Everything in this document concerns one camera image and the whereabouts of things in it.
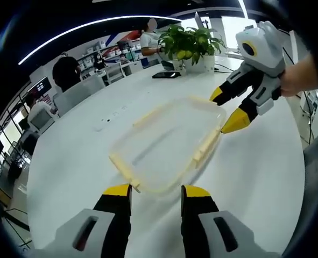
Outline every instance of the plastic container lid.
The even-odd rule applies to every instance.
[[[137,190],[166,194],[189,183],[214,150],[225,111],[197,97],[174,100],[133,125],[110,160]]]

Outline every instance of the green leaves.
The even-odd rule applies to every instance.
[[[185,30],[179,25],[170,25],[167,31],[163,31],[159,38],[159,44],[165,45],[165,54],[173,60],[176,56],[179,60],[191,59],[192,64],[198,63],[203,55],[214,55],[215,50],[221,52],[221,46],[225,47],[222,39],[211,36],[210,29],[188,28]]]

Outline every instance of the woman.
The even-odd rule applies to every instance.
[[[140,32],[141,53],[147,57],[149,66],[159,64],[161,61],[161,58],[158,55],[158,53],[161,52],[161,46],[158,46],[160,36],[153,31],[156,28],[156,20],[150,19],[144,29]]]
[[[101,70],[101,69],[107,67],[105,60],[101,57],[101,55],[99,53],[94,54],[94,67],[98,70]]]

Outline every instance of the white round table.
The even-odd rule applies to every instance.
[[[220,58],[232,69],[241,60]],[[152,79],[157,65],[102,89],[70,110],[38,140],[27,183],[32,239],[43,248],[58,227],[84,208],[92,209],[102,192],[125,183],[109,160],[109,149],[132,123],[175,98],[209,98],[229,74]],[[223,107],[229,116],[249,93]],[[213,157],[194,183],[210,192],[255,234],[255,242],[282,253],[299,218],[305,169],[298,128],[284,98],[238,132],[220,137]],[[153,201],[133,191],[131,234],[126,257],[185,257],[180,234],[180,200]]]

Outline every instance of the smartphone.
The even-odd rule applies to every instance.
[[[174,79],[181,76],[180,72],[177,71],[162,71],[160,73],[154,74],[152,76],[153,79],[158,78],[167,78],[167,79]]]

